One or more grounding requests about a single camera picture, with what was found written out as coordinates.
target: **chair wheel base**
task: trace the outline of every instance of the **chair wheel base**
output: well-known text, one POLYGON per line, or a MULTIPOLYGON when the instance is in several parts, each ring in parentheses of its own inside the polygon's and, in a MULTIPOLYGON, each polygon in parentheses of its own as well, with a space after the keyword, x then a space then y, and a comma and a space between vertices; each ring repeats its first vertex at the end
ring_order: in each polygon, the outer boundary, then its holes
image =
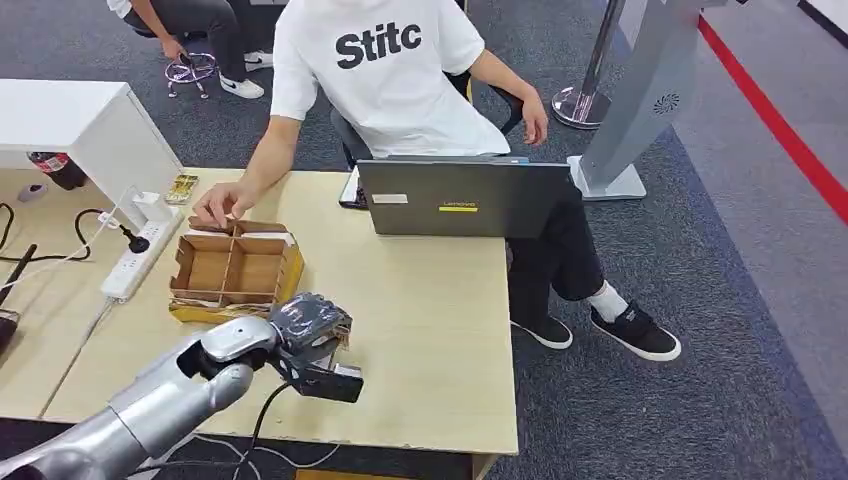
POLYGON ((177 92, 174 90, 176 85, 186 85, 193 83, 200 91, 200 98, 206 100, 209 94, 201 85, 201 81, 205 80, 217 73, 218 62, 215 57, 208 53, 190 53, 188 59, 183 57, 183 61, 171 62, 165 68, 165 78, 168 79, 168 97, 174 98, 177 92))

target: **man's left hand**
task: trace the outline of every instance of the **man's left hand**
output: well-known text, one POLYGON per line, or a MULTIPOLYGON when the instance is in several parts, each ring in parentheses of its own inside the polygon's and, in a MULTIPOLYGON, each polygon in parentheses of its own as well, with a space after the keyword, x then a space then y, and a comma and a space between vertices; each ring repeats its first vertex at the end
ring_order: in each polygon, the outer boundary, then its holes
POLYGON ((548 114, 542 105, 542 99, 535 90, 524 99, 524 143, 541 145, 548 139, 548 114))

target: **black pants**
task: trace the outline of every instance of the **black pants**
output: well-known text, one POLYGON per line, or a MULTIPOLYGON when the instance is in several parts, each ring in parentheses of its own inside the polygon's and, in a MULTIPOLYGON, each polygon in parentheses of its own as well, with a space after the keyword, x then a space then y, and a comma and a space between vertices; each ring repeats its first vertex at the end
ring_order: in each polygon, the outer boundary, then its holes
MULTIPOLYGON (((267 18, 269 11, 257 10, 271 7, 253 7, 249 0, 152 0, 151 3, 169 33, 208 34, 221 75, 237 82, 247 78, 244 54, 264 46, 257 30, 269 31, 268 22, 259 22, 266 28, 257 28, 256 21, 260 15, 267 18)), ((130 10, 124 21, 135 28, 149 29, 135 10, 130 10)))
POLYGON ((507 242, 512 251, 507 278, 514 322, 545 319, 551 286, 563 299, 574 301, 592 296, 604 283, 583 194, 573 184, 566 187, 539 238, 507 242))

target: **floor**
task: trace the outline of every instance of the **floor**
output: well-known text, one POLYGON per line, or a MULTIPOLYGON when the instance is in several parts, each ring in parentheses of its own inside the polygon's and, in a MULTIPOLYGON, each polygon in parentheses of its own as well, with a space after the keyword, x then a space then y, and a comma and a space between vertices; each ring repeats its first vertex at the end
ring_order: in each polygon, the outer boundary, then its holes
MULTIPOLYGON (((602 83, 607 93, 624 71, 644 1, 628 2, 602 83)), ((599 0, 471 0, 469 7, 490 49, 545 98, 580 81, 602 8, 599 0)), ((848 78, 848 50, 790 0, 731 2, 706 16, 845 182, 839 154, 848 142, 848 97, 839 85, 848 78), (791 61, 773 61, 777 54, 791 61)), ((0 77, 127 81, 186 165, 243 166, 264 129, 269 96, 247 102, 216 86, 208 101, 190 89, 168 99, 156 41, 137 37, 105 5, 6 0, 0 30, 16 39, 0 42, 0 77)), ((521 455, 499 461, 491 478, 848 477, 848 415, 840 408, 848 398, 840 368, 848 298, 839 288, 848 278, 848 231, 705 44, 695 61, 695 104, 637 163, 648 198, 588 207, 610 280, 677 333, 684 354, 669 365, 646 364, 591 332, 585 306, 552 302, 575 344, 550 352, 515 333, 521 455)), ((256 77, 268 88, 269 73, 256 77)), ((479 86, 475 105, 492 118, 504 113, 479 86)), ((322 99, 307 117, 296 168, 343 168, 327 112, 322 99)), ((516 151, 564 161, 589 140, 553 124, 547 145, 516 151)), ((0 458, 62 428, 0 421, 0 458)), ((326 450, 276 446, 304 459, 326 450)), ((178 455, 221 459, 226 450, 194 442, 178 455)), ((293 469, 279 463, 262 459, 263 475, 292 478, 293 469)), ((345 447, 322 467, 446 479, 466 478, 468 462, 345 447)), ((161 477, 229 478, 205 471, 161 477)))

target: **person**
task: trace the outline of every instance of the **person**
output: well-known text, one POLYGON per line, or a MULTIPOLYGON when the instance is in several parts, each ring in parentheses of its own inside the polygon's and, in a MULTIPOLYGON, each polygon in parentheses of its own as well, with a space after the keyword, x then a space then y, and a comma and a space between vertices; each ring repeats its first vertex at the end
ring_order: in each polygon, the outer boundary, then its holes
MULTIPOLYGON (((245 173, 212 187, 194 206, 204 222, 241 218, 292 168, 301 122, 319 86, 374 157, 509 152, 504 136, 443 75, 470 70, 524 102, 524 141, 538 145, 548 118, 536 90, 495 55, 454 0, 291 0, 277 22, 271 119, 245 173)), ((655 361, 680 342, 603 276, 580 191, 570 185, 537 239, 508 239, 510 319, 543 345, 572 334, 548 316, 550 287, 586 300, 598 329, 655 361)))
POLYGON ((186 51, 174 38, 189 32, 206 32, 212 55, 218 61, 221 88, 242 98, 254 99, 265 90, 247 78, 247 72, 273 67, 271 54, 263 52, 247 21, 249 0, 107 0, 109 9, 130 26, 151 31, 162 42, 162 51, 178 60, 186 51))

